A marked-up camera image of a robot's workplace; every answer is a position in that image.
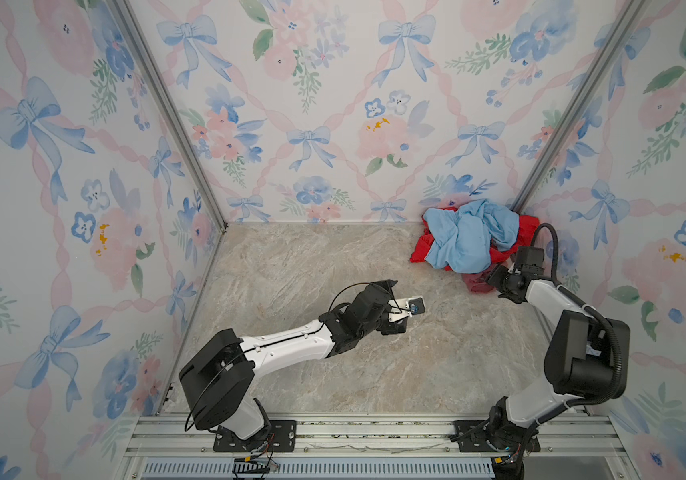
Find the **pile of clothes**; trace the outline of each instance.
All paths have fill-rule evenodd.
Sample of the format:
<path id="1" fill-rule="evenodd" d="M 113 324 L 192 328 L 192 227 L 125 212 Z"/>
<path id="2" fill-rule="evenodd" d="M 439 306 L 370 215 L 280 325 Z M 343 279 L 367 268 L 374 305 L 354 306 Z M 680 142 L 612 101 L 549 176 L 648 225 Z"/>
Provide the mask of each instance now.
<path id="1" fill-rule="evenodd" d="M 471 292 L 493 289 L 484 281 L 522 245 L 530 245 L 540 220 L 517 215 L 490 200 L 476 200 L 456 208 L 429 208 L 423 214 L 424 235 L 410 257 L 463 274 Z"/>

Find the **marble floor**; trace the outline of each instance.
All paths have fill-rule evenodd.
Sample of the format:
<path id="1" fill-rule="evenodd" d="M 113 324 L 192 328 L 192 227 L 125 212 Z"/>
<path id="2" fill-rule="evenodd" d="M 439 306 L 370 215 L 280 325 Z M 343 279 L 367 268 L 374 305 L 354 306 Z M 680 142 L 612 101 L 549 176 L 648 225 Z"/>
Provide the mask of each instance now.
<path id="1" fill-rule="evenodd" d="M 217 331 L 301 326 L 345 286 L 393 279 L 397 298 L 425 299 L 406 333 L 373 332 L 352 351 L 257 380 L 249 395 L 268 412 L 486 413 L 540 375 L 546 336 L 531 306 L 471 294 L 460 274 L 410 264 L 421 233 L 420 224 L 230 225 L 175 371 Z M 162 411 L 187 412 L 174 378 Z"/>

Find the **blue cloth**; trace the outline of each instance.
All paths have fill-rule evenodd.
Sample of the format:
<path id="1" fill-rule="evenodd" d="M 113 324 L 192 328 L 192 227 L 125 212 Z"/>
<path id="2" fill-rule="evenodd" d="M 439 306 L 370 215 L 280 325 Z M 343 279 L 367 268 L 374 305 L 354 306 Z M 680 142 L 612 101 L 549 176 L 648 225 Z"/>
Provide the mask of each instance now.
<path id="1" fill-rule="evenodd" d="M 459 274 L 478 274 L 491 263 L 490 242 L 500 251 L 517 241 L 519 215 L 490 200 L 476 200 L 457 209 L 429 208 L 423 214 L 434 244 L 426 261 L 434 268 L 449 265 Z"/>

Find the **floral wallpaper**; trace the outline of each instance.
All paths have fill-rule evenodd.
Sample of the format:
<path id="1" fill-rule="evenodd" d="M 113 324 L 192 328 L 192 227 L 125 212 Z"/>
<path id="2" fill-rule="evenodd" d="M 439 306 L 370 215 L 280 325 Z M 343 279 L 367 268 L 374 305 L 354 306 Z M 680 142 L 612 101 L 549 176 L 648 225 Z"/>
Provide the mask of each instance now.
<path id="1" fill-rule="evenodd" d="M 112 478 L 213 252 L 99 0 L 0 0 L 0 480 Z"/>
<path id="2" fill-rule="evenodd" d="M 130 4 L 226 220 L 311 223 L 511 201 L 623 6 Z"/>
<path id="3" fill-rule="evenodd" d="M 558 228 L 567 287 L 631 327 L 628 385 L 604 411 L 638 472 L 644 480 L 682 479 L 686 2 L 647 6 L 597 99 L 526 211 Z"/>

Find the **red cloth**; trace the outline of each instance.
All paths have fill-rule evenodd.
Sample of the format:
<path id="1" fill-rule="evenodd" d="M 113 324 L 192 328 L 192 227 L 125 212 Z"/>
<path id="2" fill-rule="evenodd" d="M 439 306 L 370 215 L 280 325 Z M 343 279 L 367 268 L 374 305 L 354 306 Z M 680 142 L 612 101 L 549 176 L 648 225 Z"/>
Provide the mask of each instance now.
<path id="1" fill-rule="evenodd" d="M 457 211 L 457 208 L 455 208 L 454 206 L 449 206 L 448 208 L 444 208 L 443 210 Z M 415 251 L 413 251 L 412 256 L 410 256 L 410 261 L 413 264 L 420 264 L 421 262 L 425 262 L 426 255 L 428 255 L 428 251 L 431 249 L 431 245 L 434 244 L 434 236 L 431 235 L 431 231 L 428 229 L 428 223 L 426 223 L 426 220 L 423 220 L 423 224 L 426 226 L 426 228 L 423 232 L 423 235 L 419 239 L 417 239 Z M 520 246 L 530 245 L 530 242 L 533 239 L 533 234 L 535 233 L 535 229 L 538 228 L 539 224 L 540 220 L 536 216 L 520 215 L 517 241 L 514 242 L 511 248 L 505 252 L 501 252 L 495 246 L 490 246 L 490 258 L 492 265 L 502 264 L 503 262 L 508 260 L 508 258 L 511 255 L 516 254 Z M 452 268 L 450 268 L 449 265 L 445 266 L 444 269 L 448 272 L 452 272 Z"/>

